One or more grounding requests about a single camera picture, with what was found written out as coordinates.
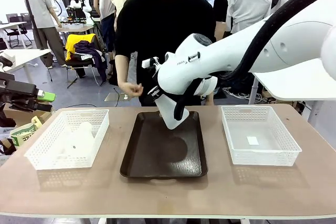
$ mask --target white robotic arm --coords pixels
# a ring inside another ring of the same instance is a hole
[[[268,19],[214,44],[192,34],[174,54],[166,54],[162,65],[155,58],[144,61],[144,68],[156,69],[153,78],[158,85],[148,95],[167,127],[174,129],[188,117],[184,102],[191,95],[207,95],[215,89],[217,78],[210,76],[214,72],[232,71],[236,76],[244,69],[272,72],[321,56],[326,71],[336,79],[335,17],[314,14],[309,5],[316,0],[304,1],[291,0]],[[173,101],[165,93],[184,97]]]
[[[90,14],[92,11],[90,0],[78,0],[78,3],[75,0],[71,0],[70,7],[75,9],[82,9],[86,16],[86,24],[93,25],[93,20],[91,19]]]

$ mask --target yellow jacket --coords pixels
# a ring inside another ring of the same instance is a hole
[[[95,34],[88,34],[88,35],[76,35],[76,34],[71,34],[68,37],[67,44],[65,46],[65,49],[67,50],[67,58],[65,59],[70,60],[71,59],[71,52],[74,54],[75,53],[75,48],[74,45],[77,44],[78,42],[81,42],[82,40],[86,40],[88,42],[92,42],[93,37]]]

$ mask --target person's hand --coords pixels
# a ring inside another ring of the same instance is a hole
[[[129,82],[123,82],[119,84],[119,88],[121,88],[121,90],[130,97],[139,97],[143,92],[142,84],[137,85]]]

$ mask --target wooden tabletop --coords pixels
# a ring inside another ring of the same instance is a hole
[[[36,171],[24,157],[60,110],[0,168],[0,213],[59,217],[301,219],[336,216],[336,152],[292,107],[272,105],[302,148],[293,167],[234,166],[219,106],[200,114],[209,171],[199,179],[138,180],[119,173],[135,117],[108,108],[92,168]]]
[[[77,29],[56,27],[56,29],[59,33],[84,33],[85,31],[88,31],[88,30],[93,29],[93,28],[94,28],[94,26],[84,26],[84,27],[77,28]]]

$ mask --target gray t-shirt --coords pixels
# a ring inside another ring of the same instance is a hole
[[[55,27],[49,8],[53,5],[50,0],[29,0],[37,28]]]

